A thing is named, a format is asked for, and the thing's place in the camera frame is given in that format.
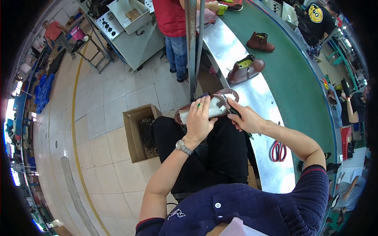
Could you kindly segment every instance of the green conveyor belt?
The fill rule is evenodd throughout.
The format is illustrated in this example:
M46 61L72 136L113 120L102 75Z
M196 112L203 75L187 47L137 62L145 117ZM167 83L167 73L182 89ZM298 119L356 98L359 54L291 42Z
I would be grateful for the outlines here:
M334 157L335 144L330 116L324 95L316 77L302 53L285 32L265 12L243 0L239 12L226 11L220 16L250 54L265 61L262 71L276 100L286 127L310 136L323 151ZM252 33L268 34L268 42L276 49L272 53L249 49L246 46ZM296 180L299 179L298 157L293 154Z

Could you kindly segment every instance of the black cap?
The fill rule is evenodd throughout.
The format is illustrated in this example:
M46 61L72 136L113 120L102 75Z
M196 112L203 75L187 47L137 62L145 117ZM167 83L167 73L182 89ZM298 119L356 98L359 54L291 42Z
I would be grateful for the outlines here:
M329 1L328 2L328 5L330 6L330 9L333 10L334 12L336 12L338 15L340 15L340 8L338 7L338 5L336 5L336 3L332 2L332 1Z

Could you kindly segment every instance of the watch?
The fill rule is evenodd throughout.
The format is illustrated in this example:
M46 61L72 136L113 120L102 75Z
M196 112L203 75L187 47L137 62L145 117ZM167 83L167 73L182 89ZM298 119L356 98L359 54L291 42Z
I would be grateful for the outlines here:
M193 154L193 151L190 150L187 146L185 146L184 140L182 140L182 139L177 141L176 149L182 150L184 153L188 154L189 156Z

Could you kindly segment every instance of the black t-shirt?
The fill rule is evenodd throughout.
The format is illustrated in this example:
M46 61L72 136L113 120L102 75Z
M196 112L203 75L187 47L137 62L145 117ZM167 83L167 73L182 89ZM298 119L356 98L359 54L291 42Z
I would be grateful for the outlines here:
M363 96L364 96L363 93L355 93L350 98L350 104L352 105L353 113L357 111L358 122L365 121L365 103L361 100L361 97L363 97ZM341 120L342 120L343 126L347 126L347 125L351 124L349 122L347 102L346 101L341 103Z
M315 2L306 8L306 12L307 15L302 20L310 32L304 32L301 27L299 29L306 42L310 46L315 46L323 38L324 32L331 34L336 28L335 20L327 9Z

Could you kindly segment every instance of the blue plastic pallet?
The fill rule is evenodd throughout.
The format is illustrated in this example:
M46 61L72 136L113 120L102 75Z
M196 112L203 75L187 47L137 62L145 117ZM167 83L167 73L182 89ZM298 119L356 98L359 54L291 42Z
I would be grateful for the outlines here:
M34 102L37 104L37 114L41 114L45 105L50 101L51 85L55 79L55 75L51 74L47 79L46 75L43 75L38 85L38 91Z

